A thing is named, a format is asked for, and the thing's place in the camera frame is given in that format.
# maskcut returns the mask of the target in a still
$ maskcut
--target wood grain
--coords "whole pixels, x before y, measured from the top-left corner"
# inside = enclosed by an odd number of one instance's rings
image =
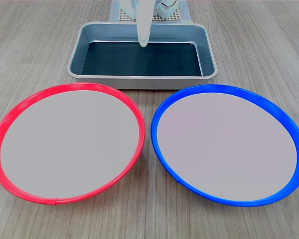
[[[299,1],[190,1],[208,29],[219,73],[210,83],[256,92],[299,126]],[[66,72],[79,27],[106,21],[110,1],[0,1],[0,120],[24,98],[74,82]],[[147,125],[142,156],[106,192],[61,206],[23,201],[0,185],[0,239],[299,239],[299,188],[259,208],[205,200],[167,174],[150,141],[173,92],[124,91]]]

